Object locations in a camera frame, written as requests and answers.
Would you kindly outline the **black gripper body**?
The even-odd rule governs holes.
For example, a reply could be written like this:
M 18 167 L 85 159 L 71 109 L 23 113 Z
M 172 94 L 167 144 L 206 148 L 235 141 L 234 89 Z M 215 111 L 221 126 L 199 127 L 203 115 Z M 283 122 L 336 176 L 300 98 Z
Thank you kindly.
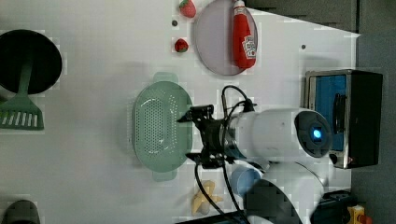
M 217 169 L 226 162 L 233 164 L 236 157 L 226 152 L 224 146 L 224 131 L 226 127 L 226 119 L 214 119 L 213 105 L 192 106 L 191 111 L 197 112 L 199 119 L 194 122 L 198 129 L 203 144 L 202 165 L 204 169 Z

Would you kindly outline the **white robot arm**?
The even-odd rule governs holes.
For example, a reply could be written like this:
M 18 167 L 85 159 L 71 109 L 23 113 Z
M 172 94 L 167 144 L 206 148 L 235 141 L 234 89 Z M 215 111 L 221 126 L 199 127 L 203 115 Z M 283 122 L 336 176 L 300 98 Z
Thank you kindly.
M 213 106 L 193 106 L 177 121 L 192 122 L 203 148 L 188 153 L 196 168 L 223 169 L 242 161 L 260 173 L 242 194 L 235 224 L 311 224 L 334 166 L 332 130 L 319 112 L 306 108 L 246 107 L 224 119 Z

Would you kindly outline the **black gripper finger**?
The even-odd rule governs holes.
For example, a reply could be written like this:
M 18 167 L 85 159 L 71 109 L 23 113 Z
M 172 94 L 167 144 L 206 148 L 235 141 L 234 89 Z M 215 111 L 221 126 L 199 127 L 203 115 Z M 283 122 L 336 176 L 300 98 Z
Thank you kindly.
M 186 157 L 191 161 L 194 161 L 196 164 L 202 163 L 202 154 L 201 153 L 186 153 Z
M 187 111 L 180 119 L 177 120 L 179 123 L 183 122 L 197 122 L 199 119 L 198 113 L 194 111 Z

